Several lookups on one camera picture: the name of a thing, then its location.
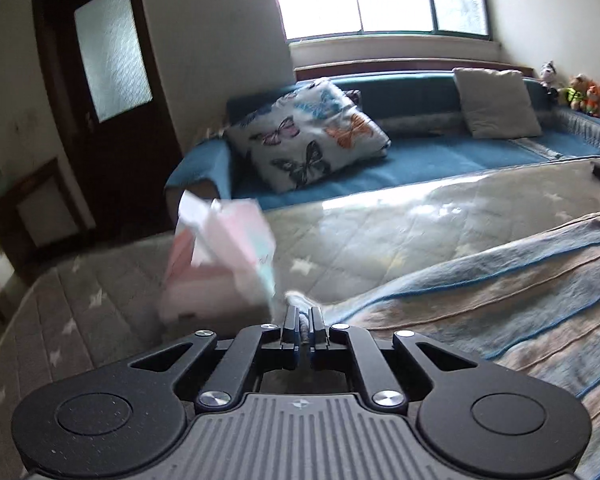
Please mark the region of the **blue beige striped garment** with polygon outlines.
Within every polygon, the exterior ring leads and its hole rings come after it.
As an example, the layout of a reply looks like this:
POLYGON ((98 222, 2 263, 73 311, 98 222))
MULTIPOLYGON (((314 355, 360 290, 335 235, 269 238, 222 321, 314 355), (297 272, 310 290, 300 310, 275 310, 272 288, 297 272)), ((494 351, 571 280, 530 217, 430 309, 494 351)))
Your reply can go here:
POLYGON ((355 387, 285 422, 327 479, 600 479, 600 213, 338 304, 355 387))

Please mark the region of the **butterfly print pillow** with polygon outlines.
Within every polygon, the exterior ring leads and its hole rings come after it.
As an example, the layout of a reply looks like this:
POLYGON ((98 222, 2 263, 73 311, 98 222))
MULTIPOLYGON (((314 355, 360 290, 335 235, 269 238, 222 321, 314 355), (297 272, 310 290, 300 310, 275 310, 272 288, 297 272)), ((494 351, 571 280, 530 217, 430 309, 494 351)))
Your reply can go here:
POLYGON ((391 145, 381 128, 325 78, 249 113, 224 136, 277 193, 384 156, 391 145))

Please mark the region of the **blue sofa bench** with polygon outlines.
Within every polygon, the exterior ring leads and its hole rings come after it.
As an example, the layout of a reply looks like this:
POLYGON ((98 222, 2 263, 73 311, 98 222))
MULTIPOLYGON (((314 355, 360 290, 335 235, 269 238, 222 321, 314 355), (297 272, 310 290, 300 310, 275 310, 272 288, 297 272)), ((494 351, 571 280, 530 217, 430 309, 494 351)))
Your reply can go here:
POLYGON ((332 83, 354 92, 362 110, 388 134, 387 154, 277 194, 227 140, 207 140, 185 155, 166 182, 169 209, 178 208, 184 191, 204 200, 254 198, 268 210, 461 174, 600 156, 600 118, 553 104, 533 79, 526 86, 543 133, 529 140, 473 138, 449 72, 358 74, 332 78, 332 83))

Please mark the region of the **grey square cushion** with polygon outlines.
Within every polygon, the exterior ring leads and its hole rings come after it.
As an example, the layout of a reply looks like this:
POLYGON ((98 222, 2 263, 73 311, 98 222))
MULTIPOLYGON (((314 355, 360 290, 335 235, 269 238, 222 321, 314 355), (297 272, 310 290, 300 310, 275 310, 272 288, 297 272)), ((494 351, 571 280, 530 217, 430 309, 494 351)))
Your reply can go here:
POLYGON ((542 134, 518 70, 457 67, 453 78, 464 121, 474 138, 508 140, 542 134))

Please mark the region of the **yellow green plush toy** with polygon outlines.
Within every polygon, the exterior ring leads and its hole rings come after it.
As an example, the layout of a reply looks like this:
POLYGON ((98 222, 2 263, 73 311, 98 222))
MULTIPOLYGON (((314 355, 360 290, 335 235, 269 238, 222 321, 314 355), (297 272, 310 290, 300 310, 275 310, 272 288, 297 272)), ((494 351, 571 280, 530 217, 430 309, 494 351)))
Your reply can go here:
POLYGON ((583 74, 573 76, 569 84, 558 90, 558 104, 568 106, 570 110, 582 110, 586 98, 586 90, 590 80, 583 74))

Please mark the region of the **black white plush toy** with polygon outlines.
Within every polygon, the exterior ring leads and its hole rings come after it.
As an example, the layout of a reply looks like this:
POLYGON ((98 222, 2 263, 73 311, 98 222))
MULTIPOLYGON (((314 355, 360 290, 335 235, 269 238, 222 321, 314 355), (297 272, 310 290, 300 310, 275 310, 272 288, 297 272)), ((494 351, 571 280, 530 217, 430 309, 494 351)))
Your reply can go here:
POLYGON ((548 61, 542 65, 539 80, 550 99, 557 102, 559 96, 558 79, 553 61, 548 61))

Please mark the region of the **orange plush toy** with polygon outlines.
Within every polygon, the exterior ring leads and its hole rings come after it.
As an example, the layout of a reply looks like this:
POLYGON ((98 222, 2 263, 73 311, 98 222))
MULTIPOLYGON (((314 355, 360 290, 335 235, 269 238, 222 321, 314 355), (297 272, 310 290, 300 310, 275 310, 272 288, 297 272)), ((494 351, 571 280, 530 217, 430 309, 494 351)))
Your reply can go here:
POLYGON ((583 111, 588 116, 600 117, 600 86, 592 82, 585 92, 583 111))

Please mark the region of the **dark wooden glass door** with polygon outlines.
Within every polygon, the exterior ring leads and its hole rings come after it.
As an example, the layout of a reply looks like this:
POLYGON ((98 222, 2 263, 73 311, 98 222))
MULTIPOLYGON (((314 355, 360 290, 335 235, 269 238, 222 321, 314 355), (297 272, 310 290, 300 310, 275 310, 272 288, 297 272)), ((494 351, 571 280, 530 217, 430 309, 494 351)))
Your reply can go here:
POLYGON ((32 0, 56 128, 96 230, 137 240, 170 229, 164 186, 182 151, 142 0, 32 0))

